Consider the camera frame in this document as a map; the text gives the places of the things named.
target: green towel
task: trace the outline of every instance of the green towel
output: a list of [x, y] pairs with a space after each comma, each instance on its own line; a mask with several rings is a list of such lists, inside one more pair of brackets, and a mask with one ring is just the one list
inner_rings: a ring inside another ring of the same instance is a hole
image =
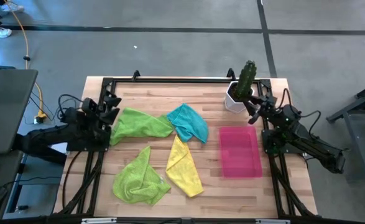
[[141, 111], [126, 108], [122, 111], [112, 130], [110, 145], [117, 144], [123, 137], [160, 137], [165, 138], [173, 131], [166, 115], [155, 118]]
[[113, 182], [115, 196], [127, 203], [146, 202], [154, 205], [170, 186], [149, 165], [150, 147], [147, 146], [128, 164]]

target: green cactus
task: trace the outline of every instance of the green cactus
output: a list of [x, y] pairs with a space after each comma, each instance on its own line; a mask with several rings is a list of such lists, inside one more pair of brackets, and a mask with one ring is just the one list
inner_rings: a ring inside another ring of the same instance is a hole
[[242, 101], [248, 98], [250, 94], [251, 84], [257, 74], [256, 64], [252, 61], [247, 61], [239, 76], [238, 85], [233, 93], [233, 98]]

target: yellow cable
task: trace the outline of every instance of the yellow cable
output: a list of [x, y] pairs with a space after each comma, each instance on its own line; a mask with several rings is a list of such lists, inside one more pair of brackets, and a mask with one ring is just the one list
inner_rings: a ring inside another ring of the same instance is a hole
[[[15, 20], [18, 22], [19, 26], [22, 29], [22, 33], [23, 33], [23, 36], [25, 37], [25, 43], [26, 43], [26, 57], [28, 57], [29, 56], [29, 43], [27, 41], [25, 29], [23, 28], [22, 23], [16, 16], [15, 12], [11, 9], [11, 6], [9, 5], [8, 0], [5, 0], [5, 3], [7, 4], [8, 8], [11, 10], [12, 14], [15, 17]], [[28, 69], [27, 60], [25, 60], [25, 69]], [[45, 114], [43, 113], [43, 100], [42, 100], [41, 88], [40, 88], [39, 84], [37, 84], [37, 82], [35, 82], [34, 85], [37, 87], [37, 90], [39, 91], [39, 99], [40, 99], [40, 109], [39, 109], [39, 113], [37, 116], [43, 117], [43, 116], [45, 116]]]

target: black desk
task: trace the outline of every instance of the black desk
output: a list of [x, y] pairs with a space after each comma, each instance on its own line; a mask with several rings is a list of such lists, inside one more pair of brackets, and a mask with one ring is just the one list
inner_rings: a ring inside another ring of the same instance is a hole
[[[11, 151], [30, 93], [37, 76], [36, 70], [0, 70], [0, 186], [14, 181], [23, 152]], [[0, 219], [8, 204], [12, 184], [1, 207]]]

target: pink plastic tray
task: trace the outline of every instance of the pink plastic tray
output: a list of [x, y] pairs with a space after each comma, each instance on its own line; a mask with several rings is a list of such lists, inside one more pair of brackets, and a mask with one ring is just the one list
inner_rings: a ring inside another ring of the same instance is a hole
[[219, 148], [224, 177], [262, 177], [255, 127], [221, 127]]

